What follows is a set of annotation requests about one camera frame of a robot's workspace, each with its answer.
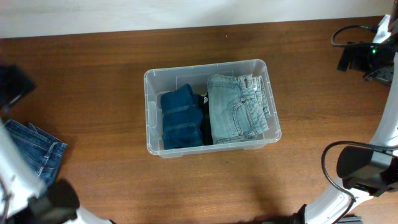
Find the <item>light blue jeans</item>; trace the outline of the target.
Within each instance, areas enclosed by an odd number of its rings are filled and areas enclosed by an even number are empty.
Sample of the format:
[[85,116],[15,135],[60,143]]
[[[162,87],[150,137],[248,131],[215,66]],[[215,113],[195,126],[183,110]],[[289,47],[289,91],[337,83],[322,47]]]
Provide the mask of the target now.
[[207,89],[214,144],[257,140],[269,130],[271,112],[261,76],[214,74]]

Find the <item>black garment with logo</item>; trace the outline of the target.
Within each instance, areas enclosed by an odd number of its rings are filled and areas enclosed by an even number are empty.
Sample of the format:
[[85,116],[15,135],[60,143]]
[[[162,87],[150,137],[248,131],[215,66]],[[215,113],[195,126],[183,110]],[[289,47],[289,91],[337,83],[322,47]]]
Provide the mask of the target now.
[[203,135],[203,144],[205,146],[212,145],[213,138],[212,138],[212,133],[211,133],[211,121],[210,121],[208,93],[206,93],[205,95],[200,95],[199,107],[202,109],[202,113],[203,113],[203,118],[201,121],[201,132]]

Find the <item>teal garment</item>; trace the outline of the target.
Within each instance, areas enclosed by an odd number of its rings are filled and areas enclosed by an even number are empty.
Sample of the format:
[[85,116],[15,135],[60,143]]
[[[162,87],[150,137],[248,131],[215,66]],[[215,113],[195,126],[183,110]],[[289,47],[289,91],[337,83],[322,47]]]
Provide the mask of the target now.
[[203,110],[198,105],[198,95],[189,84],[163,94],[160,104],[165,150],[203,145]]

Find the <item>dark blue jeans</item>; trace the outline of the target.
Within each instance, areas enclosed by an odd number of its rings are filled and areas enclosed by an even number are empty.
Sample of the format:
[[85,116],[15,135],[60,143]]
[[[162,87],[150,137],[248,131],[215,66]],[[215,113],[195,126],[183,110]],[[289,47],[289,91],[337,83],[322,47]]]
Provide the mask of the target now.
[[20,155],[45,185],[55,182],[67,144],[29,123],[27,126],[9,119],[5,123]]

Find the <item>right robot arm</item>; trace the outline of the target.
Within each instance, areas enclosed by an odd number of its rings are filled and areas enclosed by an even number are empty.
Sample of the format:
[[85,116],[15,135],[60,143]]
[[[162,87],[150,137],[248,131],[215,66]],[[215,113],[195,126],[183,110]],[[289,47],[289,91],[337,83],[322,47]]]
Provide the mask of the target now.
[[366,81],[390,86],[383,116],[368,144],[338,141],[322,153],[321,167],[330,187],[314,202],[303,205],[289,223],[361,223],[347,214],[359,204],[385,192],[397,191],[397,13],[386,15],[369,42],[342,47],[338,70],[357,70]]

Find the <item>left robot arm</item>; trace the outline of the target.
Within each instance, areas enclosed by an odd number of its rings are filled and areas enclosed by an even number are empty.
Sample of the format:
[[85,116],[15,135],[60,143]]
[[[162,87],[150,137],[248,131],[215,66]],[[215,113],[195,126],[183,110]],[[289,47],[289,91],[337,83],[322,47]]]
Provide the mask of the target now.
[[56,180],[67,144],[39,127],[1,122],[1,223],[108,223]]

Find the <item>clear plastic storage bin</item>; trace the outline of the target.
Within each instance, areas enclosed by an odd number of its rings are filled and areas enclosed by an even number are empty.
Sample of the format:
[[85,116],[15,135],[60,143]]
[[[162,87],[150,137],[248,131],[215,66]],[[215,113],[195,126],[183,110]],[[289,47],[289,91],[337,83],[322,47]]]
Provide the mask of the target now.
[[[213,74],[239,77],[252,74],[264,80],[265,94],[271,117],[267,120],[269,129],[260,134],[255,141],[216,144],[210,146],[185,147],[181,149],[164,149],[162,140],[162,109],[160,98],[163,94],[178,90],[184,84],[189,84],[194,93],[206,93],[207,79]],[[282,137],[277,108],[275,106],[271,82],[266,63],[261,59],[243,60],[237,62],[213,63],[187,67],[150,69],[144,74],[144,94],[146,109],[146,143],[147,150],[155,156],[164,159],[182,157],[190,154],[204,154],[237,149],[260,149],[272,144]]]

